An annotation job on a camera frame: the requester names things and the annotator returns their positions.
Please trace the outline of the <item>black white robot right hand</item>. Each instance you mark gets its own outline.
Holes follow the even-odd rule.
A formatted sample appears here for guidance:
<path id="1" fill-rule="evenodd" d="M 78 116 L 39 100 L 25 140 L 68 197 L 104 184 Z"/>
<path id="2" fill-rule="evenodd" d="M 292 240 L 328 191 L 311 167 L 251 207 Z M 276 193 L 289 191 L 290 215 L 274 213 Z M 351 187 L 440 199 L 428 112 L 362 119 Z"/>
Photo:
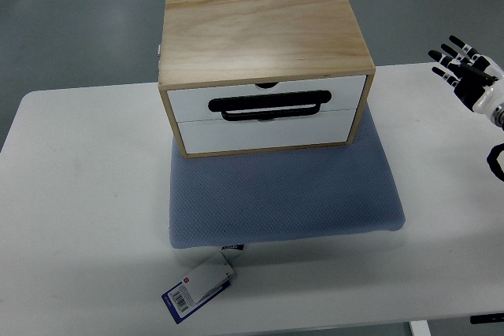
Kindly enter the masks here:
<path id="1" fill-rule="evenodd" d="M 453 88 L 466 108 L 491 121 L 494 108 L 503 104 L 503 68 L 458 37 L 449 40 L 451 44 L 442 44 L 441 51 L 428 51 L 438 63 L 432 71 Z"/>

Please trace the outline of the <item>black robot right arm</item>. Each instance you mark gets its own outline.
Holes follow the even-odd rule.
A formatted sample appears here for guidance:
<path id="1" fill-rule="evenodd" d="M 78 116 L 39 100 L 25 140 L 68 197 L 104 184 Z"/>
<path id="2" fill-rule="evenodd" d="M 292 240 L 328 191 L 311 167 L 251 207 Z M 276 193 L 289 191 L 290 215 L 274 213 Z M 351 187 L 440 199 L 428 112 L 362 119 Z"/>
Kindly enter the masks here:
<path id="1" fill-rule="evenodd" d="M 504 105 L 503 104 L 497 105 L 494 108 L 494 111 L 491 115 L 491 121 L 495 126 L 501 128 L 501 129 L 504 128 Z"/>

